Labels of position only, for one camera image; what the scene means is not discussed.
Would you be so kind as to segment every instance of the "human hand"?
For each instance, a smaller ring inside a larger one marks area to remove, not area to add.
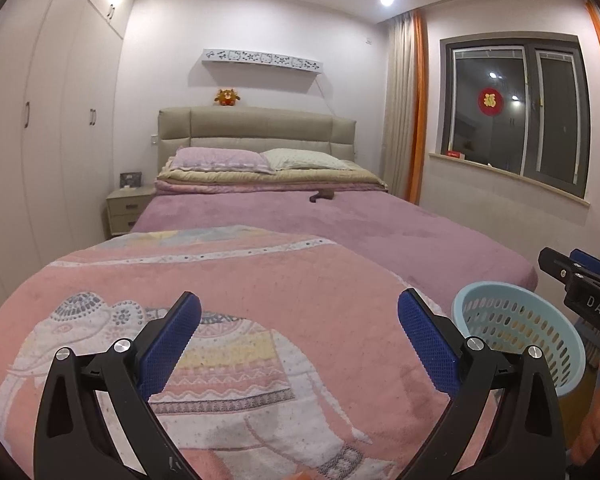
[[[600,444],[600,387],[593,395],[589,413],[582,421],[580,434],[571,447],[571,460],[583,466]]]

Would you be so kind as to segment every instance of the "pink elephant-print blanket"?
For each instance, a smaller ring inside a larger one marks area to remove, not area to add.
[[[135,234],[71,254],[0,310],[0,440],[32,476],[56,350],[134,338],[188,290],[203,320],[150,405],[202,478],[395,478],[448,402],[398,322],[407,286],[326,238],[250,228]],[[106,394],[100,403],[125,463],[141,469]]]

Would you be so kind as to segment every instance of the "nightstand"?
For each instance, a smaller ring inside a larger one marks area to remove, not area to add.
[[[111,236],[128,234],[154,194],[154,186],[143,186],[123,187],[107,196],[107,216]]]

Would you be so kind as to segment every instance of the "bed headboard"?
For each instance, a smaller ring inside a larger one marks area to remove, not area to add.
[[[266,152],[296,148],[355,162],[356,121],[270,108],[165,108],[158,115],[158,170],[181,146]]]

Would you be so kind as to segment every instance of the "light blue basket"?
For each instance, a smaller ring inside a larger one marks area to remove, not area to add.
[[[522,354],[542,349],[559,397],[570,393],[584,373],[586,356],[575,327],[551,303],[509,283],[478,282],[454,300],[453,322],[464,337],[477,336],[493,350]]]

